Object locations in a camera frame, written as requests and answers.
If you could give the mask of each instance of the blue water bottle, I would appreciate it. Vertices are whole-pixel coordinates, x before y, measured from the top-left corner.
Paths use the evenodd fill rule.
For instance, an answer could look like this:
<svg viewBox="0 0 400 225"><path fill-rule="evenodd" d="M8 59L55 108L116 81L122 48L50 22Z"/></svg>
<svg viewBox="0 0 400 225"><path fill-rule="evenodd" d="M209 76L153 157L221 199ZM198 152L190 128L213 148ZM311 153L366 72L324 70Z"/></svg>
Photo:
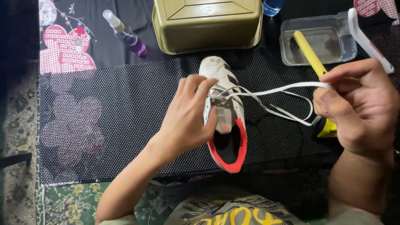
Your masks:
<svg viewBox="0 0 400 225"><path fill-rule="evenodd" d="M262 7L264 8L264 15L275 16L285 4L285 0L264 0Z"/></svg>

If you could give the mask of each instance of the shoe tongue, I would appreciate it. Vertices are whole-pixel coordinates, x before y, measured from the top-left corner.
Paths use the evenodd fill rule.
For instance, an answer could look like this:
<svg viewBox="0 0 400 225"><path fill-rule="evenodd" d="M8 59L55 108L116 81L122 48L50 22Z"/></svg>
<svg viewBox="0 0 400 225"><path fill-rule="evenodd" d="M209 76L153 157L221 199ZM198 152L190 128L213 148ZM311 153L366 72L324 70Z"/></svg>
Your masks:
<svg viewBox="0 0 400 225"><path fill-rule="evenodd" d="M220 134L229 134L232 127L236 125L236 113L232 105L232 100L212 100L212 105L217 107L218 123L215 128Z"/></svg>

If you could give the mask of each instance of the white shoelace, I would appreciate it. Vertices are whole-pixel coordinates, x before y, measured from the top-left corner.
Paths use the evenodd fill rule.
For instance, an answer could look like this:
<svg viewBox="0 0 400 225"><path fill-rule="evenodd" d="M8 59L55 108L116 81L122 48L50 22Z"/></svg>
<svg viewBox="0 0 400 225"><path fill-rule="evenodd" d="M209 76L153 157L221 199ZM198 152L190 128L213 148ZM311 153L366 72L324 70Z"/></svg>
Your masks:
<svg viewBox="0 0 400 225"><path fill-rule="evenodd" d="M252 92L250 92L249 90L247 90L246 88L244 88L244 87L242 87L242 86L233 86L233 87L228 88L228 89L226 89L226 90L214 86L214 87L211 88L211 90L219 90L219 91L222 91L222 92L221 92L220 94L215 95L215 94L211 94L211 90L210 90L210 93L208 94L208 96L209 96L210 98L214 98L214 99L218 99L218 100L228 100L230 97L235 96L235 95L251 96L251 97L253 97L254 99L257 100L257 102L260 104L260 106L261 106L265 111L267 111L267 112L269 112L269 113L272 113L272 114L274 114L274 115L276 115L276 116L279 116L279 117L283 117L283 118L285 118L285 119L298 121L298 122L300 122L300 123L302 123L302 124L304 124L304 125L306 125L306 126L313 126L313 125L315 125L315 124L321 119L321 117L320 117L320 116L317 116L317 117L314 119L314 121L313 121L312 123L308 123L308 122L305 121L305 120L307 120L307 119L311 116L311 114L312 114L312 112L313 112L313 109L314 109L311 100L308 99L308 98L306 98L306 97L303 97L303 96L301 96L301 95L298 95L298 94L294 94L294 93L291 93L291 92L284 91L284 90L286 90L286 89L288 89L288 88L294 88L294 87L308 87L308 86L333 89L332 86L330 86L329 84L321 83L321 82L300 82L300 83L290 84L290 85L286 85L286 86L283 86L283 87L280 87L280 88L275 88L275 89L272 89L272 90L263 91L263 92L256 92L256 93L252 93ZM230 95L228 95L228 96L222 96L224 93L227 93L228 91L232 90L233 88L241 88L242 90L246 91L246 93L240 93L240 92L238 92L238 93L230 94ZM286 93L286 94L291 94L291 95L294 95L294 96L298 96L298 97L304 98L304 99L310 104L310 113L308 114L308 117L302 120L302 119L300 119L300 118L298 118L298 117L292 115L291 113L286 112L285 110L283 110L283 109L281 109L281 108L279 108L279 107L277 107L277 106L274 106L274 105L270 104L270 106L274 107L276 110L280 111L281 113L284 113L285 115L282 115L282 114L280 114L280 113L274 112L274 111L268 109L267 107L265 107L265 106L261 103L261 100L257 97L257 96L259 96L259 95L272 94L272 93L280 92L280 91L281 91L281 92L284 92L284 93Z"/></svg>

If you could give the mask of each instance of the bottle cap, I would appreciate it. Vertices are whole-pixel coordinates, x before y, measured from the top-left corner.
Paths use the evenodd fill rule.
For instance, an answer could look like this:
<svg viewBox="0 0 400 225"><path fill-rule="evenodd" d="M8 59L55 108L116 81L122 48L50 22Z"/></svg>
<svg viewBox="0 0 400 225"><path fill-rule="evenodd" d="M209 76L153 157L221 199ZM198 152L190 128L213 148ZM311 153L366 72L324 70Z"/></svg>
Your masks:
<svg viewBox="0 0 400 225"><path fill-rule="evenodd" d="M110 10L104 11L103 17L110 23L112 28L118 27L121 23L120 19L118 19Z"/></svg>

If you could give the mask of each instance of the black rubber mat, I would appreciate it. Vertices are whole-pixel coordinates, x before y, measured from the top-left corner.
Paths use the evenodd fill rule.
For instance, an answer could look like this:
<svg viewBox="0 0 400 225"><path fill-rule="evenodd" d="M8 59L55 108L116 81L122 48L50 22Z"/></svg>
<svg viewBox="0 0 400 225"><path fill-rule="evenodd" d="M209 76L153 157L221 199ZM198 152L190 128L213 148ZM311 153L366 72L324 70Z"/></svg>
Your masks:
<svg viewBox="0 0 400 225"><path fill-rule="evenodd" d="M370 34L383 33L373 41L387 54L398 74L400 29L398 26L385 29L371 30ZM318 81L310 66L285 66L280 55L265 46L182 56L164 62L42 74L40 183L87 183L115 178L160 128L179 79L197 73L201 60L208 55L222 57L239 84L252 92ZM359 48L356 60L364 58L367 55ZM313 90L308 87L288 91L312 99ZM284 93L261 96L261 100L300 118L305 118L310 110L306 101ZM312 127L271 115L250 97L242 97L242 101L248 134L245 164L323 153L337 146L319 143L312 137ZM203 145L179 156L159 176L217 170L208 147Z"/></svg>

